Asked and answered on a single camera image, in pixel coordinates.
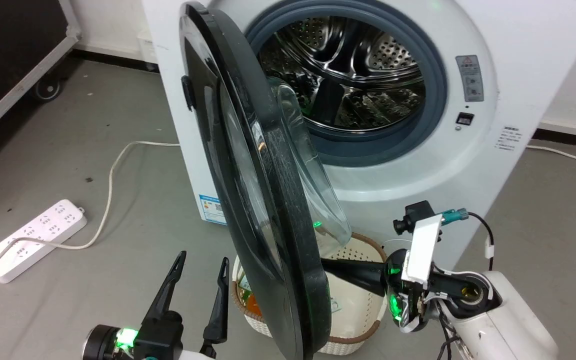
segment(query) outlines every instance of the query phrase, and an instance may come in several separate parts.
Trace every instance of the power strip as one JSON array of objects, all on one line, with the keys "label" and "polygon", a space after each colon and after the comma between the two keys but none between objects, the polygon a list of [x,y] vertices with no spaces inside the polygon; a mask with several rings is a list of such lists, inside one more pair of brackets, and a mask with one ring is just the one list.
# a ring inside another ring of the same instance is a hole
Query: power strip
[{"label": "power strip", "polygon": [[[86,223],[83,209],[76,207],[70,200],[61,200],[3,239],[0,242],[0,253],[10,242],[20,238],[62,244]],[[0,259],[0,283],[14,280],[53,250],[54,246],[19,240]]]}]

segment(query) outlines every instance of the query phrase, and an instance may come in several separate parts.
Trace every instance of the woven basket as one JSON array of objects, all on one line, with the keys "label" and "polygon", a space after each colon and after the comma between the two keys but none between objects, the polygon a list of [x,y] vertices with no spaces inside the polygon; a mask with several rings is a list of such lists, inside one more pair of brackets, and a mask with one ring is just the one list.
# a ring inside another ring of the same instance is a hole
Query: woven basket
[{"label": "woven basket", "polygon": [[[354,232],[350,242],[328,258],[381,263],[386,261],[387,256],[374,240]],[[247,323],[254,330],[266,337],[272,337],[264,319],[244,306],[238,292],[238,282],[243,275],[240,258],[237,257],[232,269],[231,285],[231,296],[235,305],[244,313]],[[328,282],[330,296],[339,303],[341,310],[332,314],[330,338],[325,346],[319,349],[319,352],[332,355],[352,354],[377,331],[386,312],[388,301],[386,298],[360,289],[330,274]]]}]

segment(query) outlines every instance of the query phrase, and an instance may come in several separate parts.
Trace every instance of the gray floor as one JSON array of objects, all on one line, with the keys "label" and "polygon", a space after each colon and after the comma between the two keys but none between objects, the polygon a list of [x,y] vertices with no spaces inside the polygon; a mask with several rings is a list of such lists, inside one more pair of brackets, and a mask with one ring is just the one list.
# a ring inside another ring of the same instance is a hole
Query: gray floor
[{"label": "gray floor", "polygon": [[[103,212],[110,165],[135,140],[176,142],[160,78],[84,63],[60,98],[42,106],[0,153],[0,239],[70,199],[89,223],[68,243],[87,242]],[[548,145],[576,154],[574,146]],[[74,360],[94,325],[138,328],[183,249],[189,259],[171,308],[183,315],[184,347],[199,350],[220,258],[234,257],[227,228],[200,220],[177,148],[135,148],[116,173],[114,191],[97,244],[53,251],[0,284],[0,360]],[[498,244],[496,268],[550,330],[560,358],[576,358],[576,161],[528,150],[487,218]],[[482,236],[459,268],[485,268]],[[228,335],[217,346],[220,359],[281,359],[272,340],[252,330],[234,306]],[[436,325],[403,335],[386,321],[349,358],[435,359],[441,342]]]}]

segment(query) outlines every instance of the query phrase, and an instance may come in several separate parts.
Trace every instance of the open door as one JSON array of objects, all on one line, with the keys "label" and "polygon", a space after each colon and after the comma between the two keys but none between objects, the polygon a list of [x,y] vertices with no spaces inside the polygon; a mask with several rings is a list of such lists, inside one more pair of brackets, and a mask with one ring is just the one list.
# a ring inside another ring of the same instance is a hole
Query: open door
[{"label": "open door", "polygon": [[237,25],[190,3],[180,31],[185,100],[238,257],[281,353],[310,359],[331,327],[320,253],[344,246],[350,226],[294,92],[266,78]]}]

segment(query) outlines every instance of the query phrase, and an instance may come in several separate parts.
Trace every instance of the warning label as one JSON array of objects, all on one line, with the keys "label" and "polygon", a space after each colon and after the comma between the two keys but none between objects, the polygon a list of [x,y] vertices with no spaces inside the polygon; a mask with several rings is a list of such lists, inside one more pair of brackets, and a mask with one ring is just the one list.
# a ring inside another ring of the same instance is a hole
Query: warning label
[{"label": "warning label", "polygon": [[524,134],[518,127],[512,125],[503,126],[494,147],[506,151],[515,151],[523,136]]},{"label": "warning label", "polygon": [[203,210],[203,216],[206,221],[226,225],[226,217],[224,217],[222,203],[218,198],[200,194],[199,201],[201,202],[201,209]]},{"label": "warning label", "polygon": [[457,56],[456,59],[463,84],[464,100],[466,102],[484,101],[484,84],[477,55]]}]

